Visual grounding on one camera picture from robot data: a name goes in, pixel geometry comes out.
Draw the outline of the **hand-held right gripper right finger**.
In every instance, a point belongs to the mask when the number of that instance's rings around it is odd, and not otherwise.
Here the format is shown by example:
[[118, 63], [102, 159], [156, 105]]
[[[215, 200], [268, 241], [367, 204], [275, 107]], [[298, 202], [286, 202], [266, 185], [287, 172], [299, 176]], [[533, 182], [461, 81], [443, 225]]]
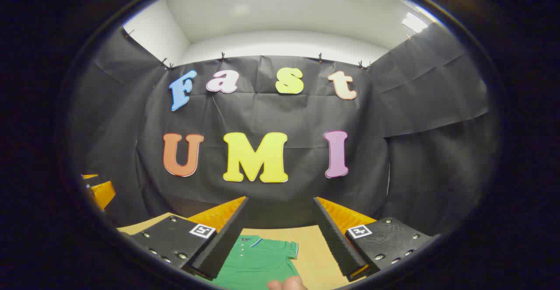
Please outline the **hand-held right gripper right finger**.
[[344, 277], [352, 282], [392, 269], [440, 239], [395, 217], [374, 220], [324, 198], [313, 198], [317, 225]]

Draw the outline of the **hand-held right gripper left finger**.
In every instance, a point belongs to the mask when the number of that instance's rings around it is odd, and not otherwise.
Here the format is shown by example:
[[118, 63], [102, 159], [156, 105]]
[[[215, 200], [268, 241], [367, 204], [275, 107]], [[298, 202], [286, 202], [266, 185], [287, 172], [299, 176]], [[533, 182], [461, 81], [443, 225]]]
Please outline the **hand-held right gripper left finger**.
[[168, 266], [213, 280], [244, 227], [248, 202], [245, 196], [222, 204], [172, 198], [170, 212], [120, 231]]

